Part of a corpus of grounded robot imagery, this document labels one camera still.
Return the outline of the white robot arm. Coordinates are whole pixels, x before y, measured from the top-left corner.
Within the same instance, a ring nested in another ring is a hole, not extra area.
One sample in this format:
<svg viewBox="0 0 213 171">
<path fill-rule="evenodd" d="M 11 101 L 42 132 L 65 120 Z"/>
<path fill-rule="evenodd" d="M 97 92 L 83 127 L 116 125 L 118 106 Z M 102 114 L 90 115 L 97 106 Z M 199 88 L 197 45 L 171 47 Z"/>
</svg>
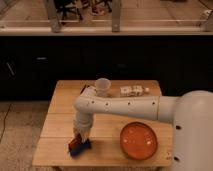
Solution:
<svg viewBox="0 0 213 171">
<path fill-rule="evenodd" d="M 158 120 L 173 125 L 171 171 L 213 171 L 213 92 L 197 90 L 179 97 L 98 97 L 86 88 L 75 100 L 74 130 L 81 136 L 93 126 L 93 114 Z"/>
</svg>

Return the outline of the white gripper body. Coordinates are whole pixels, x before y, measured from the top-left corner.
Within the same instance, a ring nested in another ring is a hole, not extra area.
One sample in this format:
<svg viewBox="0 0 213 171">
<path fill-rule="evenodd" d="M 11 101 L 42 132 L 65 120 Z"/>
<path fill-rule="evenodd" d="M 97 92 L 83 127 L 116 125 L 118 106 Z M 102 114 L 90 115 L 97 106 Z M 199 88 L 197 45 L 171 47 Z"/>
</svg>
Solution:
<svg viewBox="0 0 213 171">
<path fill-rule="evenodd" d="M 80 135 L 82 142 L 85 142 L 89 138 L 91 128 L 92 124 L 80 123 L 77 122 L 76 120 L 73 121 L 74 136 L 77 137 L 78 135 Z"/>
</svg>

